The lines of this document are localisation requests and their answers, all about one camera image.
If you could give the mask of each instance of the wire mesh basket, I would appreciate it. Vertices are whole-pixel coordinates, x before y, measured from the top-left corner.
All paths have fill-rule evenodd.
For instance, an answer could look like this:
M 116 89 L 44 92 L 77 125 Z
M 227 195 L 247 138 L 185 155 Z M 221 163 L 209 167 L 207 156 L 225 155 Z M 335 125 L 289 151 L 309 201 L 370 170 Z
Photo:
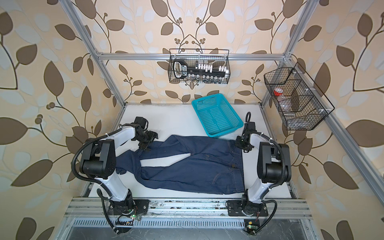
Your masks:
M 304 82 L 300 76 L 301 68 L 296 66 L 268 72 L 264 74 L 264 81 L 286 129 L 310 131 L 334 110 L 334 106 L 315 81 L 314 86 Z M 314 92 L 330 105 L 325 106 Z
M 229 50 L 172 48 L 169 50 L 170 83 L 228 84 Z

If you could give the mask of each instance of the blue denim pants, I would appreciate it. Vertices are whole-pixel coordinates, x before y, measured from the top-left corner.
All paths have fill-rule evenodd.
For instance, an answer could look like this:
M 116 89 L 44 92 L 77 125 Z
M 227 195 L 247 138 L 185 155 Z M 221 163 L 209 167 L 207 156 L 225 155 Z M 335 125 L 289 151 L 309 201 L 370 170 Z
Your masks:
M 244 192 L 243 158 L 234 140 L 171 135 L 150 150 L 128 150 L 116 157 L 116 171 L 129 171 L 142 185 L 157 189 L 209 194 Z M 140 160 L 191 155 L 168 167 L 141 167 Z

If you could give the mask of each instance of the teal plastic basket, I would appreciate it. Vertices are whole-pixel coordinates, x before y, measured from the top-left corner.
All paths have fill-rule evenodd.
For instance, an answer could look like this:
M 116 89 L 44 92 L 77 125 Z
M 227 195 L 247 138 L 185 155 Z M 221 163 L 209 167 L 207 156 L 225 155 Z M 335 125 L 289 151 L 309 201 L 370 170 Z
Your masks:
M 192 106 L 209 137 L 223 136 L 244 125 L 221 93 L 193 100 Z

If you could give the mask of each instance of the white tabletop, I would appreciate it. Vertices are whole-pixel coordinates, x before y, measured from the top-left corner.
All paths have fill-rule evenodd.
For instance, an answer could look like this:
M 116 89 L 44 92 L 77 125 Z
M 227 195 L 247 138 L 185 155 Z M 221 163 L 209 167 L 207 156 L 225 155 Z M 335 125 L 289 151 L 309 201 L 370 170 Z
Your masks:
M 255 122 L 256 130 L 268 135 L 260 107 L 253 104 L 232 105 L 242 121 L 245 121 L 247 112 L 251 112 L 251 121 Z M 165 141 L 170 135 L 180 136 L 206 136 L 199 118 L 197 117 L 192 105 L 127 105 L 125 113 L 121 119 L 121 124 L 131 123 L 136 116 L 144 117 L 149 122 L 148 129 L 157 132 L 158 141 Z M 220 137 L 221 139 L 235 140 L 241 135 L 243 128 L 233 133 Z M 120 155 L 127 150 L 137 150 L 138 141 L 127 141 L 116 149 L 116 155 Z M 143 167 L 151 166 L 169 166 L 180 161 L 190 154 L 181 154 L 171 157 L 141 160 Z M 244 185 L 245 189 L 250 188 L 257 179 L 257 158 L 258 149 L 254 148 L 249 153 L 243 153 Z M 193 192 L 181 192 L 169 189 L 150 189 L 136 181 L 134 175 L 127 172 L 119 175 L 123 184 L 129 188 L 133 197 L 137 198 L 240 198 L 242 193 L 221 195 L 221 194 L 203 194 Z M 99 186 L 95 184 L 89 194 L 90 197 L 97 197 L 96 189 Z M 291 198 L 288 186 L 284 183 L 281 186 L 273 188 L 266 198 Z

